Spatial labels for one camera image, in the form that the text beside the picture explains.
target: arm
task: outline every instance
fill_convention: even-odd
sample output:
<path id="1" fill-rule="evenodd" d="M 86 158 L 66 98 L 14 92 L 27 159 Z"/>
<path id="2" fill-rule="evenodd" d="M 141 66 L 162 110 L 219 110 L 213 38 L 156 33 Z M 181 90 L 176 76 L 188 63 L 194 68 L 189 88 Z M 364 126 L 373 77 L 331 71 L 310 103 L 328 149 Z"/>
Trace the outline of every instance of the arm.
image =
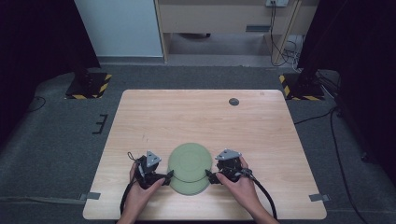
<path id="1" fill-rule="evenodd" d="M 136 164 L 131 168 L 129 173 L 130 180 L 134 177 L 134 169 Z M 125 201 L 124 211 L 120 217 L 120 220 L 117 222 L 118 224 L 132 224 L 136 221 L 137 217 L 146 207 L 149 202 L 151 196 L 160 188 L 165 179 L 157 180 L 153 185 L 151 185 L 148 189 L 140 188 L 138 183 L 132 185 L 131 190 L 128 193 L 128 196 Z"/>
<path id="2" fill-rule="evenodd" d="M 243 157 L 240 157 L 242 167 L 248 168 L 248 164 Z M 241 176 L 239 180 L 234 183 L 226 176 L 216 173 L 218 180 L 223 184 L 259 224 L 273 224 L 278 223 L 262 206 L 262 203 L 257 196 L 253 180 Z"/>

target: black curtain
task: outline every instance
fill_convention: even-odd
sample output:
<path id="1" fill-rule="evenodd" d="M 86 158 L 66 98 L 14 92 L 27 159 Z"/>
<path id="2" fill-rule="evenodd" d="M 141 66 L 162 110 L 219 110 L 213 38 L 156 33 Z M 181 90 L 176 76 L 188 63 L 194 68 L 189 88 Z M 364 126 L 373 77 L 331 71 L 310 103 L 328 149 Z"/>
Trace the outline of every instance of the black curtain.
<path id="1" fill-rule="evenodd" d="M 39 83 L 74 72 L 65 49 L 80 66 L 100 67 L 73 0 L 0 0 L 0 145 Z"/>
<path id="2" fill-rule="evenodd" d="M 396 184 L 395 31 L 394 0 L 320 1 L 298 67 L 320 58 L 316 69 L 340 74 L 337 104 L 370 159 L 379 162 Z M 323 34 L 326 41 L 318 45 Z"/>

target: wall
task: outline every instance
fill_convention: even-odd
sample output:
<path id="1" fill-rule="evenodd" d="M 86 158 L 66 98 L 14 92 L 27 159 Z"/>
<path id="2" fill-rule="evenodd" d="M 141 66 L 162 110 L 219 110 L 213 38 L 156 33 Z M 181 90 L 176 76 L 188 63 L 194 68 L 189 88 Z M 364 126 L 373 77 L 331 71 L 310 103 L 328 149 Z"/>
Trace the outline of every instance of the wall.
<path id="1" fill-rule="evenodd" d="M 98 57 L 162 57 L 154 1 L 75 0 Z"/>

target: green disc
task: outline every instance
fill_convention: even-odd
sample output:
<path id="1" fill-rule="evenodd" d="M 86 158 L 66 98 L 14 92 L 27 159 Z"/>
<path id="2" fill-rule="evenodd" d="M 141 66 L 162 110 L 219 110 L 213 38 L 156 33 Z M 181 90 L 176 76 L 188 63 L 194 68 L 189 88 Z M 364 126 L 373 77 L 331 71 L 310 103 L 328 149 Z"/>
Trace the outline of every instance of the green disc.
<path id="1" fill-rule="evenodd" d="M 204 191 L 207 186 L 209 186 L 209 179 L 202 178 L 196 182 L 188 183 L 183 182 L 177 178 L 172 177 L 171 183 L 169 185 L 172 189 L 174 189 L 177 193 L 184 195 L 195 195 Z"/>
<path id="2" fill-rule="evenodd" d="M 206 176 L 205 170 L 211 170 L 212 157 L 209 151 L 196 143 L 183 144 L 169 157 L 168 169 L 174 171 L 174 177 L 183 182 L 196 182 Z"/>

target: person's left hand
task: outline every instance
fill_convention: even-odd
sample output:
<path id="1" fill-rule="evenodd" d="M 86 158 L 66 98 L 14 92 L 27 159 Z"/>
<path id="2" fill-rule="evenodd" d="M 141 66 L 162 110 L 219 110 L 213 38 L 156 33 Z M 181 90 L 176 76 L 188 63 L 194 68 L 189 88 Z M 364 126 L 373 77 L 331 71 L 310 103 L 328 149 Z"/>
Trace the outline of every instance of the person's left hand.
<path id="1" fill-rule="evenodd" d="M 135 168 L 136 163 L 134 163 L 129 172 L 130 181 L 134 178 Z M 151 196 L 160 188 L 164 181 L 165 178 L 159 179 L 148 189 L 142 189 L 139 183 L 134 183 L 126 197 L 123 213 L 117 223 L 134 223 L 148 204 Z"/>

